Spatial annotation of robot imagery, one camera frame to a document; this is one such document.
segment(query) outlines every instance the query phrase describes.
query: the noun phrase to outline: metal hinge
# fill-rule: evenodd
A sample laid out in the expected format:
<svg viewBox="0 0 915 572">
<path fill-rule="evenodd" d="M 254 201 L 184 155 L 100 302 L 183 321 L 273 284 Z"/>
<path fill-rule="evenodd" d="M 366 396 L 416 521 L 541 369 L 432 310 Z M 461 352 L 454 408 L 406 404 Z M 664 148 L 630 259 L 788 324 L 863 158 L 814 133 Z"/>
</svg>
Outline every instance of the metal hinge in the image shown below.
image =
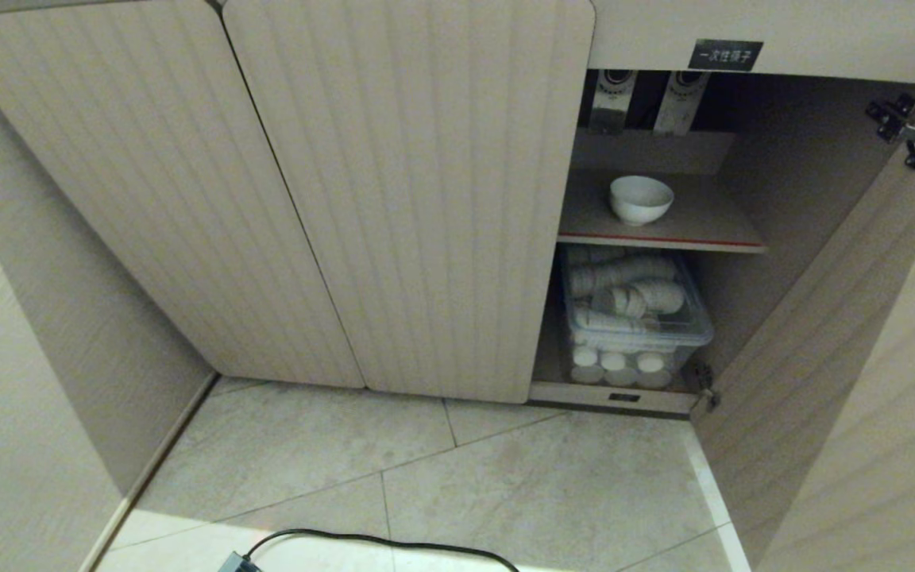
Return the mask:
<svg viewBox="0 0 915 572">
<path fill-rule="evenodd" d="M 682 374 L 687 387 L 696 388 L 700 399 L 705 399 L 705 408 L 708 412 L 714 412 L 722 403 L 722 394 L 712 388 L 712 384 L 715 383 L 712 366 L 700 359 L 690 359 L 683 365 Z"/>
<path fill-rule="evenodd" d="M 871 102 L 867 106 L 867 116 L 878 123 L 878 137 L 885 142 L 905 140 L 909 156 L 905 166 L 915 169 L 915 126 L 910 117 L 915 112 L 915 98 L 912 95 L 899 95 L 894 102 Z"/>
</svg>

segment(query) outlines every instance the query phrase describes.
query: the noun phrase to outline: closed cabinet door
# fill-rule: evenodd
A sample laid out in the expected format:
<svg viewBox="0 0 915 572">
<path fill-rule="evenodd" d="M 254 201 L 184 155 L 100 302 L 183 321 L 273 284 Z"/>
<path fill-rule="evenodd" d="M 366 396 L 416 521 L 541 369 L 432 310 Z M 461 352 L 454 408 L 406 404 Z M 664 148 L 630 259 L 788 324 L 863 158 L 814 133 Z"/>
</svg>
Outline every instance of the closed cabinet door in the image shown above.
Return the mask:
<svg viewBox="0 0 915 572">
<path fill-rule="evenodd" d="M 0 108 L 215 369 L 363 385 L 213 7 L 0 14 Z"/>
<path fill-rule="evenodd" d="M 693 422 L 758 571 L 915 570 L 915 170 L 894 153 Z"/>
<path fill-rule="evenodd" d="M 587 0 L 231 0 L 224 18 L 370 388 L 524 402 Z"/>
</svg>

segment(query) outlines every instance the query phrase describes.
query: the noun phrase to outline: label sign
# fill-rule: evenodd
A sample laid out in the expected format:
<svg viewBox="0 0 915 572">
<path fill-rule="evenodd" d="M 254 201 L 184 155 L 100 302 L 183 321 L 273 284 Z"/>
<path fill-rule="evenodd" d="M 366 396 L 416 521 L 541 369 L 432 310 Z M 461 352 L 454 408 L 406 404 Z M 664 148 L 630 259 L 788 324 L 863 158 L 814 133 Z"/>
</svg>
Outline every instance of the label sign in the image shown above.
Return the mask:
<svg viewBox="0 0 915 572">
<path fill-rule="evenodd" d="M 765 42 L 742 40 L 698 40 L 690 55 L 690 69 L 722 69 L 750 72 Z"/>
</svg>

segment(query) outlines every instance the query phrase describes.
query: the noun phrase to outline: power cord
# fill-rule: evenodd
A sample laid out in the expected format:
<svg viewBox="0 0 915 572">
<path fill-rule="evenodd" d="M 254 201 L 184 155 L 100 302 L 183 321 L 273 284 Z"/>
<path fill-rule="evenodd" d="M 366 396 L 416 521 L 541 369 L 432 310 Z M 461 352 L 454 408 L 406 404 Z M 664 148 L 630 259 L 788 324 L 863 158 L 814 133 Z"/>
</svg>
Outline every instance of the power cord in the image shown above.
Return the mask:
<svg viewBox="0 0 915 572">
<path fill-rule="evenodd" d="M 279 539 L 282 536 L 292 536 L 292 535 L 307 535 L 307 536 L 317 536 L 320 539 L 332 539 L 332 540 L 363 540 L 366 543 L 377 543 L 384 544 L 386 547 L 394 547 L 395 549 L 410 549 L 410 550 L 432 550 L 432 551 L 455 551 L 455 553 L 460 554 L 469 554 L 472 556 L 478 556 L 482 558 L 490 558 L 500 562 L 504 565 L 504 568 L 508 569 L 511 572 L 520 572 L 518 567 L 515 567 L 508 561 L 507 558 L 499 556 L 498 554 L 493 554 L 491 551 L 480 551 L 478 549 L 469 549 L 468 547 L 455 547 L 450 546 L 450 544 L 437 544 L 437 543 L 399 543 L 397 540 L 390 539 L 381 539 L 379 536 L 371 535 L 337 535 L 334 532 L 324 532 L 323 530 L 315 530 L 312 528 L 289 528 L 287 530 L 280 530 L 278 532 L 272 533 L 272 535 L 266 536 L 260 542 L 253 544 L 253 547 L 247 551 L 245 556 L 238 556 L 237 554 L 232 554 L 232 558 L 229 558 L 229 562 L 226 562 L 225 568 L 222 568 L 222 572 L 225 570 L 230 570 L 232 572 L 241 570 L 243 572 L 259 572 L 257 565 L 252 564 L 252 556 L 258 547 L 264 546 L 264 544 L 269 543 L 270 540 Z"/>
</svg>

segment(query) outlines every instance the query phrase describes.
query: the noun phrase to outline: plastic storage box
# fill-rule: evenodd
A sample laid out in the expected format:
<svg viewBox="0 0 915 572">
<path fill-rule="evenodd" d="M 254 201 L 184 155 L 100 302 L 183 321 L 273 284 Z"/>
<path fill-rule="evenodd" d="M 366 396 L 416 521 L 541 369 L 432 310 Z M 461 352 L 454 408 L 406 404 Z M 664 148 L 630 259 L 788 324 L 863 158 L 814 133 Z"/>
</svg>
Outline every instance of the plastic storage box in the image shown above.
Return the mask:
<svg viewBox="0 0 915 572">
<path fill-rule="evenodd" d="M 678 381 L 694 350 L 712 341 L 711 319 L 678 253 L 574 244 L 563 246 L 560 260 L 570 380 L 665 388 Z M 616 302 L 627 315 L 611 311 L 613 288 L 620 290 Z M 644 300 L 654 309 L 645 308 Z"/>
</svg>

